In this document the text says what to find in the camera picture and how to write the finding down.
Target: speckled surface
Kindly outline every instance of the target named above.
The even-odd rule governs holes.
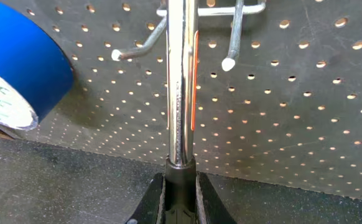
[[[162,171],[121,157],[0,139],[0,223],[123,223]],[[362,223],[362,200],[209,177],[238,223]]]

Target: pegboard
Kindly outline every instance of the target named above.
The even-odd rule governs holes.
[[[144,57],[110,57],[149,36],[160,1],[2,2],[61,46],[76,78],[39,128],[18,134],[164,164],[165,35]],[[231,22],[199,22],[198,169],[362,198],[362,1],[268,1],[244,16],[239,62],[223,72]]]

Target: blue tape roll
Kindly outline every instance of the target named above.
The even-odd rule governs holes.
[[[13,89],[0,87],[0,94],[8,99],[0,100],[0,123],[16,129],[35,128],[73,83],[70,64],[56,43],[28,18],[1,3],[0,78]],[[12,94],[20,95],[30,105],[33,122],[9,124],[3,108],[14,111],[12,107],[22,104],[10,102],[19,97]],[[12,113],[12,119],[20,118],[21,114]]]

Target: orange strip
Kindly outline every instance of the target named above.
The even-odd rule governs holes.
[[[194,65],[193,65],[193,76],[195,77],[193,79],[193,96],[192,96],[192,124],[191,124],[191,129],[192,131],[195,130],[195,110],[196,110],[196,84],[197,84],[197,72],[198,72],[198,41],[199,41],[199,30],[196,31],[195,33],[195,43],[194,43],[194,55],[193,55],[193,61],[194,61]]]

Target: shiny metal tube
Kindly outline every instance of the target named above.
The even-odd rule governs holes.
[[[112,51],[112,59],[115,61],[120,61],[129,58],[135,58],[143,56],[151,51],[154,44],[159,39],[160,35],[163,33],[166,28],[167,18],[164,17],[159,25],[154,29],[150,36],[144,42],[142,47],[134,47],[131,49],[114,49]]]
[[[167,1],[167,83],[170,162],[193,158],[198,0]]]
[[[262,12],[266,8],[266,1],[261,0],[259,4],[254,6],[243,6],[243,14],[256,14]],[[232,16],[235,13],[235,7],[213,7],[198,9],[199,16]],[[165,9],[156,10],[158,16],[164,17],[167,14]]]
[[[241,48],[241,34],[242,34],[242,19],[243,19],[243,4],[244,0],[236,0],[235,14],[233,16],[230,49],[228,55],[221,63],[223,70],[228,72],[236,64],[239,57],[239,51]]]

